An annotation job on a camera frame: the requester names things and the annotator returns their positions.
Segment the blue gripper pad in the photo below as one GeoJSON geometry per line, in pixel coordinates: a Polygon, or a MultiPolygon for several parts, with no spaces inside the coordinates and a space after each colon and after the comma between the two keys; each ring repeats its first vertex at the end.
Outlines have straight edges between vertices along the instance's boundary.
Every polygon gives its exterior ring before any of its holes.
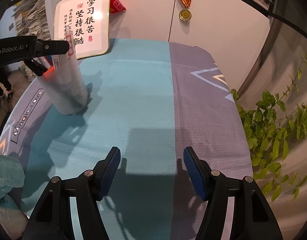
{"type": "Polygon", "coordinates": [[[207,200],[207,192],[205,187],[205,179],[198,169],[193,157],[190,152],[186,149],[183,151],[183,161],[187,168],[192,186],[196,194],[203,200],[207,200]]]}
{"type": "Polygon", "coordinates": [[[100,179],[100,192],[98,193],[99,199],[107,196],[109,193],[109,189],[114,180],[116,171],[118,169],[119,163],[121,159],[120,150],[117,148],[110,159],[103,176],[100,179]]]}

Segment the pen holder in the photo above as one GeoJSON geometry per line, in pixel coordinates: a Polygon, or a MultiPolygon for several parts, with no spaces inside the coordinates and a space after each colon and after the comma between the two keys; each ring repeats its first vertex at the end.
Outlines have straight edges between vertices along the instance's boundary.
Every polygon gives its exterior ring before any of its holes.
{"type": "Polygon", "coordinates": [[[76,57],[37,79],[61,114],[76,114],[87,105],[88,92],[76,57]]]}

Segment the red decoration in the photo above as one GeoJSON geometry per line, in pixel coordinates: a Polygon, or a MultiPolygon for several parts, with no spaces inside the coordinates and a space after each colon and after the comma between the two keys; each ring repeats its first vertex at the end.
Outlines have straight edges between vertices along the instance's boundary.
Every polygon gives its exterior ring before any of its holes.
{"type": "Polygon", "coordinates": [[[109,13],[117,13],[125,10],[126,8],[122,5],[122,3],[119,0],[110,0],[109,13]]]}

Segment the black pants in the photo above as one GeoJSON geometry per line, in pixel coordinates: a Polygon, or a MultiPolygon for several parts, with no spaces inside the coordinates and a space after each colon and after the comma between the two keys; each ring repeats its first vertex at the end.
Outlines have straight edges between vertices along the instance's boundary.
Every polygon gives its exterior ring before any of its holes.
{"type": "MultiPolygon", "coordinates": [[[[4,85],[7,91],[12,89],[12,85],[8,81],[7,73],[3,67],[0,68],[0,83],[4,85]]],[[[0,87],[0,96],[4,93],[3,89],[0,87]]]]}

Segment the pen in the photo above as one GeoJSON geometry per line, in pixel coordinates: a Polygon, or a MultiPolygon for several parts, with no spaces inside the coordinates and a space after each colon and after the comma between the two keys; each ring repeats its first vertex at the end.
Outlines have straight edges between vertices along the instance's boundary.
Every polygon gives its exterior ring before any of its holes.
{"type": "Polygon", "coordinates": [[[41,77],[48,70],[48,68],[33,58],[24,60],[24,63],[38,77],[41,77]]]}

